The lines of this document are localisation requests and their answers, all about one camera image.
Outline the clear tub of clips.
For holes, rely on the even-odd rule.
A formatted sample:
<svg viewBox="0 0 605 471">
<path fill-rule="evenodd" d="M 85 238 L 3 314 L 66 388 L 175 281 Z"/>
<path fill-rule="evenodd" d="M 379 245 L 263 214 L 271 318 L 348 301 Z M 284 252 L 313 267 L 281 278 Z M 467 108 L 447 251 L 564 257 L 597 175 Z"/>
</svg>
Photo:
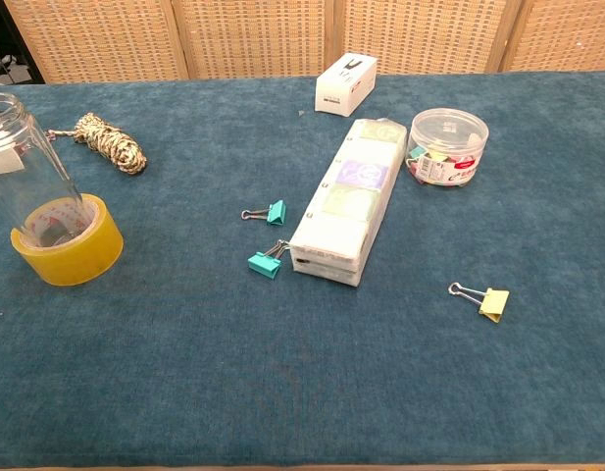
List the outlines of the clear tub of clips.
<svg viewBox="0 0 605 471">
<path fill-rule="evenodd" d="M 419 183 L 464 186 L 476 174 L 489 128 L 478 116 L 452 108 L 432 108 L 411 124 L 405 164 Z"/>
</svg>

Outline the wrapped tissue pack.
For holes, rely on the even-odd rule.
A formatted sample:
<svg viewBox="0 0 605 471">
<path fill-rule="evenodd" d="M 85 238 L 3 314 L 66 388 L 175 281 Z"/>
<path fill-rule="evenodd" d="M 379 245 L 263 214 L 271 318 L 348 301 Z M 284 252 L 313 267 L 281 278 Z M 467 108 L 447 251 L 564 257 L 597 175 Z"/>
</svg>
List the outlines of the wrapped tissue pack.
<svg viewBox="0 0 605 471">
<path fill-rule="evenodd" d="M 407 136 L 405 126 L 388 119 L 353 123 L 289 241 L 296 272 L 360 284 Z"/>
</svg>

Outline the teal binder clip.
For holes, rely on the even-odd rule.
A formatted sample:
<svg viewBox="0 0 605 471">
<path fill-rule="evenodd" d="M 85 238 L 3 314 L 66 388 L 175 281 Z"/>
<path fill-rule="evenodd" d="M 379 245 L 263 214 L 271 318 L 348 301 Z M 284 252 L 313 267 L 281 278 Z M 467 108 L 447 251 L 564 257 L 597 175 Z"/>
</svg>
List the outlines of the teal binder clip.
<svg viewBox="0 0 605 471">
<path fill-rule="evenodd" d="M 248 258 L 248 268 L 262 276 L 273 280 L 281 266 L 281 257 L 289 249 L 286 240 L 279 239 L 277 243 L 266 252 L 257 251 Z"/>
<path fill-rule="evenodd" d="M 286 204 L 282 199 L 271 203 L 268 208 L 262 210 L 243 210 L 242 220 L 264 220 L 268 225 L 282 226 L 286 218 Z"/>
</svg>

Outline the clear plastic bottle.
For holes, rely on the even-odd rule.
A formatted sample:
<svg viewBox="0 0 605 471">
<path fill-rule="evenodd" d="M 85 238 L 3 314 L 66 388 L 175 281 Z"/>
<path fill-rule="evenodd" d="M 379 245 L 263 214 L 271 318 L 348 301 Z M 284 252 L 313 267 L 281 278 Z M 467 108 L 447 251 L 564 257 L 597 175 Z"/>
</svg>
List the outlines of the clear plastic bottle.
<svg viewBox="0 0 605 471">
<path fill-rule="evenodd" d="M 37 247 L 80 236 L 94 218 L 43 129 L 6 92 L 0 92 L 0 207 Z"/>
</svg>

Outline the small white carton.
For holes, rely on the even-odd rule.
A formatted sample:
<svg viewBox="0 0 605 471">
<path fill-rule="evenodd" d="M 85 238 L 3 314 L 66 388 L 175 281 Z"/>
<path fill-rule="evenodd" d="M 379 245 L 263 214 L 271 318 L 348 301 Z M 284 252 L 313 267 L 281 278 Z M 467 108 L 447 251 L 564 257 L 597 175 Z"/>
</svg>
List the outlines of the small white carton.
<svg viewBox="0 0 605 471">
<path fill-rule="evenodd" d="M 316 80 L 315 111 L 349 117 L 376 85 L 378 59 L 345 53 Z"/>
</svg>

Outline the woven rattan screen panel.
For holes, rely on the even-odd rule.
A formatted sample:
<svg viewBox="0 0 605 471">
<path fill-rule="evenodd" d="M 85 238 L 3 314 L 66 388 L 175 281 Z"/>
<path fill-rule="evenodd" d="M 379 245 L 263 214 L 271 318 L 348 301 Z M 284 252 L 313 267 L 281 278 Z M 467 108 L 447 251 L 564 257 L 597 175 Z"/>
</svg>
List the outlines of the woven rattan screen panel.
<svg viewBox="0 0 605 471">
<path fill-rule="evenodd" d="M 605 0 L 523 0 L 499 70 L 605 71 Z"/>
<path fill-rule="evenodd" d="M 172 0 L 4 0 L 47 83 L 189 78 Z"/>
<path fill-rule="evenodd" d="M 524 0 L 326 0 L 324 63 L 345 52 L 385 75 L 501 70 Z"/>
<path fill-rule="evenodd" d="M 171 0 L 192 79 L 316 76 L 334 43 L 335 0 Z"/>
</svg>

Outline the yellow binder clip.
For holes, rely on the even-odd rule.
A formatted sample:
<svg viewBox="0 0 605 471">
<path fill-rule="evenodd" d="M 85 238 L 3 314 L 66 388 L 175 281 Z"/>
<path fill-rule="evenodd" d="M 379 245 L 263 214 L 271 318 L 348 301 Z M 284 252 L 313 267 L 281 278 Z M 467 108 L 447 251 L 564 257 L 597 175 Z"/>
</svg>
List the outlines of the yellow binder clip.
<svg viewBox="0 0 605 471">
<path fill-rule="evenodd" d="M 510 292 L 504 289 L 488 288 L 486 291 L 479 291 L 466 288 L 455 282 L 448 287 L 451 295 L 460 296 L 469 300 L 479 308 L 479 315 L 498 324 L 504 313 L 504 309 L 509 298 Z"/>
</svg>

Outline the blue table cloth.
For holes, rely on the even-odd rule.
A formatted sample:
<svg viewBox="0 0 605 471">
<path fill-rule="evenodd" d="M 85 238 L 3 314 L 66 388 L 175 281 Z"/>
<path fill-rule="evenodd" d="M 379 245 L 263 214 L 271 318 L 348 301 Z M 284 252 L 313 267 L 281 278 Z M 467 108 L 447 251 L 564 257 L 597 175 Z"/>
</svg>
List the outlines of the blue table cloth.
<svg viewBox="0 0 605 471">
<path fill-rule="evenodd" d="M 490 136 L 463 187 L 399 174 L 357 288 L 247 266 L 351 127 L 312 78 L 13 93 L 45 128 L 100 115 L 148 166 L 57 140 L 125 239 L 79 287 L 41 281 L 0 209 L 0 468 L 605 463 L 605 72 L 379 77 L 358 117 L 449 107 Z M 279 199 L 282 226 L 241 219 Z M 500 322 L 455 282 L 508 290 Z"/>
</svg>

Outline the yellow tape roll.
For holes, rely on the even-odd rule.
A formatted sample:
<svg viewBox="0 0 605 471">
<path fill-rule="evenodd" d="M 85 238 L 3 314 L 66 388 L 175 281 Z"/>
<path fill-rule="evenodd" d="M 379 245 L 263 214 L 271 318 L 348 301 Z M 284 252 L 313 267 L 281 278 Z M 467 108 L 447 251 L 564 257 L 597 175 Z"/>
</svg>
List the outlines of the yellow tape roll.
<svg viewBox="0 0 605 471">
<path fill-rule="evenodd" d="M 69 241 L 35 246 L 18 229 L 11 230 L 13 248 L 50 285 L 68 287 L 93 280 L 108 271 L 122 254 L 124 239 L 105 202 L 88 193 L 82 196 L 82 202 L 92 222 Z"/>
</svg>

